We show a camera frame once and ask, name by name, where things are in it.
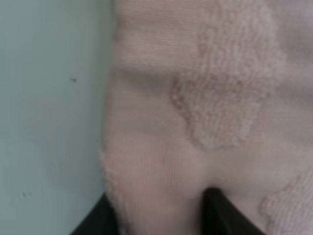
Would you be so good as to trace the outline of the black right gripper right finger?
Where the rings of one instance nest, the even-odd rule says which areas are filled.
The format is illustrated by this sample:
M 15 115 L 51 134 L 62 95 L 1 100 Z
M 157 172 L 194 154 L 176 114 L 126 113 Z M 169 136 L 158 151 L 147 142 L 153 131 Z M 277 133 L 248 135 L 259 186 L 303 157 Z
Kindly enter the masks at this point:
M 202 195 L 201 233 L 203 235 L 264 235 L 246 218 L 219 188 Z

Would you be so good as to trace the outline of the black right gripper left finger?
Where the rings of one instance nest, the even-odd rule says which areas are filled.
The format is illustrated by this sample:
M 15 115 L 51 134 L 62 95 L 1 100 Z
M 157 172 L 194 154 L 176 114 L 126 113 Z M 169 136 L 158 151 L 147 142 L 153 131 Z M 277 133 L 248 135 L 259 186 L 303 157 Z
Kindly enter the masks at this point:
M 105 194 L 71 235 L 119 235 L 114 210 Z

